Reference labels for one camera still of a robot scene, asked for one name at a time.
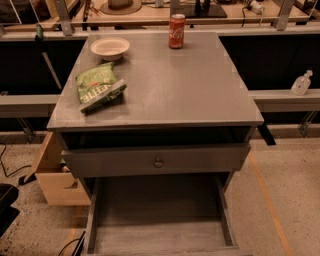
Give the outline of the grey top drawer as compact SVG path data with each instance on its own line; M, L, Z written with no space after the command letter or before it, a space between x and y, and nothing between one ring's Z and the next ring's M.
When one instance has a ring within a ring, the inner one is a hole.
M238 171L249 151L240 143L63 150L62 157L74 177L89 178Z

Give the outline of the grey wooden drawer cabinet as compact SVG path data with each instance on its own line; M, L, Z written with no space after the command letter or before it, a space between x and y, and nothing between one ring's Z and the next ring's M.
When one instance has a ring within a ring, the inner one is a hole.
M48 127L63 150L128 147L250 145L262 116L214 32L190 32L179 50L162 31L127 31L130 43L116 64L127 88L116 100L82 113L69 80ZM232 172L220 178L224 193ZM77 178L93 196L98 178Z

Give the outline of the open grey middle drawer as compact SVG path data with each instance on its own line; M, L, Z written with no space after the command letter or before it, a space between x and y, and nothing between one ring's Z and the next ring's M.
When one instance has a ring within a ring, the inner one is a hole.
M98 178L83 256L253 256L232 232L220 178Z

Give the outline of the tan hat on table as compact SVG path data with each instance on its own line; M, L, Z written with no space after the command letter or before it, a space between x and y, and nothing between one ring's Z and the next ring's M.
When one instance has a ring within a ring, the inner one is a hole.
M107 0L100 7L104 14L127 15L138 11L142 7L142 0Z

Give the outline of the clear hand sanitizer bottle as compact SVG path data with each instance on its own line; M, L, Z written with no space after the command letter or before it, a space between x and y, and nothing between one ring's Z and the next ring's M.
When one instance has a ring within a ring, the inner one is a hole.
M291 91L298 96L304 95L311 84L310 77L312 75L313 71L307 70L303 76L300 76L295 80L291 87Z

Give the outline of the red coca-cola can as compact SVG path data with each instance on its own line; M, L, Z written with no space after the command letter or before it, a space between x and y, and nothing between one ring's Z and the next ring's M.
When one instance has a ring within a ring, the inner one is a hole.
M169 20L169 47L180 49L184 44L184 14L173 14Z

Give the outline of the round drawer knob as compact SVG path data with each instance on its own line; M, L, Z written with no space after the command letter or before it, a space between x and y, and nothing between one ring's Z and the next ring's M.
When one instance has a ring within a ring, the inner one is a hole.
M160 158L157 158L154 162L154 166L156 168L162 168L163 167L163 161Z

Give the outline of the light wooden box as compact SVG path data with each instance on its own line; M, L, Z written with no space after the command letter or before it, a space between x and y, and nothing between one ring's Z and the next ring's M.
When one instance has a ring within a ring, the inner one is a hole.
M56 136L48 132L30 170L23 179L35 177L49 205L86 206L90 197L80 181L73 177L62 159L62 148Z

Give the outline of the white paper bowl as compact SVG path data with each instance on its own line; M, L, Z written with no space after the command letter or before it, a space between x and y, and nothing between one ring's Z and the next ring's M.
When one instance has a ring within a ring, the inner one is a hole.
M94 41L90 50L105 61L115 61L123 57L129 50L130 43L123 38L102 38Z

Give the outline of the black object at left edge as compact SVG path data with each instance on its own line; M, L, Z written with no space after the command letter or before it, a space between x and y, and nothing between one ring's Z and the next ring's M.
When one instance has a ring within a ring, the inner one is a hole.
M19 190L11 184L0 184L0 237L19 215L20 211L12 204L18 199Z

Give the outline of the green kettle chips bag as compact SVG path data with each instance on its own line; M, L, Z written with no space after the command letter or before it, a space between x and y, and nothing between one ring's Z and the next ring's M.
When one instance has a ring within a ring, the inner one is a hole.
M119 97L127 85L114 74L114 63L107 62L80 73L76 79L82 113L94 110Z

